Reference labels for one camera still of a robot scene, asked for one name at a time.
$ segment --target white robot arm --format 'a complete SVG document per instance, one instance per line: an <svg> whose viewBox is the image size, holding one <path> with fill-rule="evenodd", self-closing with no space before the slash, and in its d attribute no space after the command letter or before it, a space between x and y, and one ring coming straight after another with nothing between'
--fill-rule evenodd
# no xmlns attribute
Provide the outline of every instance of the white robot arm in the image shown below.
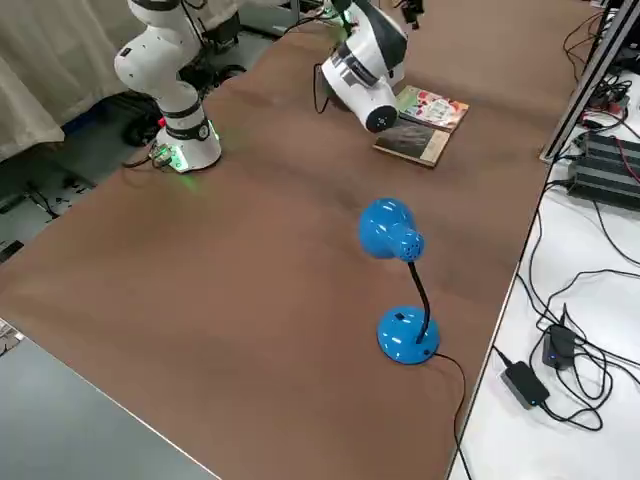
<svg viewBox="0 0 640 480"><path fill-rule="evenodd" d="M349 37L322 64L329 96L341 100L370 132L390 128L398 116L391 87L404 78L407 35L368 0L333 0L332 5L350 28ZM414 2L403 7L414 29L421 10Z"/></svg>
<svg viewBox="0 0 640 480"><path fill-rule="evenodd" d="M217 134L196 89L178 77L200 49L180 0L128 0L128 4L147 29L118 52L116 74L158 104L166 125L156 137L157 148L169 165L185 172L214 164L221 156Z"/></svg>

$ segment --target brown mat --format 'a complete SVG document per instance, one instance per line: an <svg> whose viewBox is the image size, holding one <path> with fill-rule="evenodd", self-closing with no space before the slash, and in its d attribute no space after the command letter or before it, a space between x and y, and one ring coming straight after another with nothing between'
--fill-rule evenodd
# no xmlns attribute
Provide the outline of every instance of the brown mat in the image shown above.
<svg viewBox="0 0 640 480"><path fill-rule="evenodd" d="M227 480L442 478L460 379L379 351L380 315L419 300L361 252L358 216L381 195L414 209L441 352L473 383L571 88L560 45L590 10L426 7L408 81L471 105L435 170L316 115L327 38L291 34L207 102L222 163L115 174L3 265L0 315Z"/></svg>

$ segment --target power adapter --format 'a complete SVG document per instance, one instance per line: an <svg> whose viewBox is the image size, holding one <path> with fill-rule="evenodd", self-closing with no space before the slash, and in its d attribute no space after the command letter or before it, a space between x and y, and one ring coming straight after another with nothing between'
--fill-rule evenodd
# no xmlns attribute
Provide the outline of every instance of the power adapter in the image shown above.
<svg viewBox="0 0 640 480"><path fill-rule="evenodd" d="M576 334L563 325L552 325L544 334L542 363L557 370L573 367Z"/></svg>
<svg viewBox="0 0 640 480"><path fill-rule="evenodd" d="M527 410L540 405L549 398L549 391L542 384L529 365L520 361L512 363L502 372L502 381L513 396Z"/></svg>

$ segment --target blue desk lamp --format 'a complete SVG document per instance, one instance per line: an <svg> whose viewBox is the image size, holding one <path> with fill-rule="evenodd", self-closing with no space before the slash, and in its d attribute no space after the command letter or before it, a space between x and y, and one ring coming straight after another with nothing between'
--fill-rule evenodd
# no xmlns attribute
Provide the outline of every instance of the blue desk lamp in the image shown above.
<svg viewBox="0 0 640 480"><path fill-rule="evenodd" d="M398 363L413 365L428 360L440 344L440 334L413 263L424 251L424 237L416 231L411 211L398 200L379 198L362 213L359 235L369 255L398 258L409 265L424 307L402 305L386 312L378 325L380 348Z"/></svg>

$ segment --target curtain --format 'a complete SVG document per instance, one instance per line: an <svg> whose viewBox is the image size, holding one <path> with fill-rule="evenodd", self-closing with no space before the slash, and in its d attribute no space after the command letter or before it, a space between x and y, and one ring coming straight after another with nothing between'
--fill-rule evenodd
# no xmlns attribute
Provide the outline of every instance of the curtain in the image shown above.
<svg viewBox="0 0 640 480"><path fill-rule="evenodd" d="M212 28L241 2L209 0L198 15ZM35 143L61 141L60 125L123 91L113 58L144 25L126 0L0 0L0 12L2 161Z"/></svg>

